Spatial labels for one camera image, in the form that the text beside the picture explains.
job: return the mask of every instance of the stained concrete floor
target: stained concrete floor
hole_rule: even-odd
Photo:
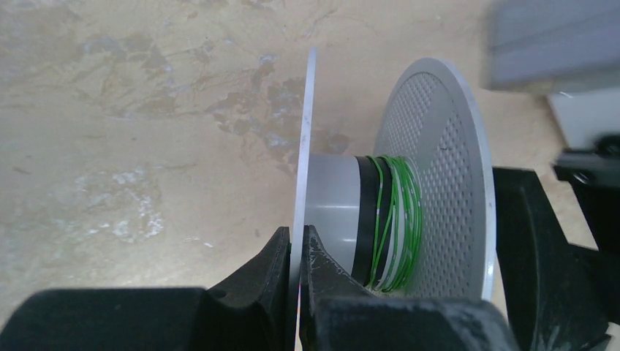
[[[46,287],[211,286],[292,224],[306,54],[312,149],[368,154],[413,61],[472,85],[495,165],[549,167],[543,99],[482,90],[486,0],[8,0],[0,4],[0,324]],[[494,302],[503,307],[501,283]]]

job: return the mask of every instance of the black tape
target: black tape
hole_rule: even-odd
[[[355,257],[351,277],[360,284],[366,286],[370,282],[370,270],[372,267],[372,251],[374,245],[374,227],[377,220],[377,198],[379,197],[379,171],[377,166],[366,156],[355,157],[360,166],[360,218],[358,220],[358,241],[355,244]],[[383,193],[381,196],[381,208],[379,211],[379,239],[383,234],[383,228],[388,221],[390,210],[390,198],[392,195],[392,173],[388,164],[383,159],[377,159],[377,163],[383,172]],[[388,258],[392,223],[387,224],[387,238],[383,244],[379,264],[377,265],[376,284],[383,275],[385,262]]]

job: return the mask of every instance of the perforated disc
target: perforated disc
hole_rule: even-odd
[[[491,299],[495,192],[480,112],[461,75],[424,58],[392,91],[374,154],[406,156],[422,192],[423,244],[407,295]]]

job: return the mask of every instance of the wire coil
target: wire coil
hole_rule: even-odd
[[[384,155],[379,157],[370,156],[369,159],[374,163],[379,172],[379,196],[377,197],[377,215],[374,226],[371,278],[367,288],[382,293],[389,293],[406,287],[415,269],[422,242],[423,226],[420,187],[417,185],[414,173],[411,171],[405,158]],[[390,206],[387,214],[380,213],[385,177],[377,159],[383,159],[387,163],[393,179]],[[380,228],[379,219],[382,216],[387,216],[387,221],[385,222],[386,225]],[[388,233],[390,224],[393,229],[391,233]],[[385,239],[388,235],[393,235],[392,240],[390,240],[393,254],[391,258],[388,258],[390,264],[387,274],[384,275],[383,279],[375,283],[379,255],[383,250]]]

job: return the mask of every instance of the dark metal part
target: dark metal part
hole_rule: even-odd
[[[210,290],[47,290],[0,334],[0,350],[283,350],[289,231]]]
[[[323,249],[306,227],[300,338],[305,350],[518,350],[485,301],[378,298]]]
[[[610,322],[620,325],[620,256],[571,245]]]
[[[494,168],[497,255],[508,319],[523,350],[591,350],[608,320],[536,173]]]
[[[564,151],[553,166],[560,181],[620,189],[620,158],[591,151]]]
[[[620,189],[570,184],[599,251],[620,255]]]
[[[620,136],[606,135],[596,150],[566,150],[553,169],[577,197],[599,251],[620,255]]]

